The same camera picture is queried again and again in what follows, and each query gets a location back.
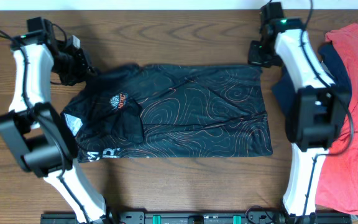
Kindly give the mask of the black patterned sports jersey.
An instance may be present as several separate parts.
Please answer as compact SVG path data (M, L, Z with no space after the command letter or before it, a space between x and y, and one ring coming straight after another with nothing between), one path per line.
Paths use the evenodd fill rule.
M87 81L64 107L78 160L273 153L261 69L128 64Z

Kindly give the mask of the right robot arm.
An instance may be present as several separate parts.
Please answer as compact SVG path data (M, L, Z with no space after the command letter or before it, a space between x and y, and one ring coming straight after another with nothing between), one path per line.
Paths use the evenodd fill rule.
M346 117L349 92L324 71L299 18L262 19L261 39L253 41L249 63L261 67L283 65L293 87L293 101L285 116L291 142L290 180L282 199L288 223L315 223L316 192L323 164L333 156L329 148L339 137Z

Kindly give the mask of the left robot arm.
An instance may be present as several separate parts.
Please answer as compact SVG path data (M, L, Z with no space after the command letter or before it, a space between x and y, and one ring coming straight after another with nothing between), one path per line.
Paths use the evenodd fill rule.
M16 62L14 97L0 115L0 135L19 166L52 185L75 213L77 223L114 223L105 198L92 186L77 160L76 141L50 102L50 75L64 85L94 73L76 37L12 40Z

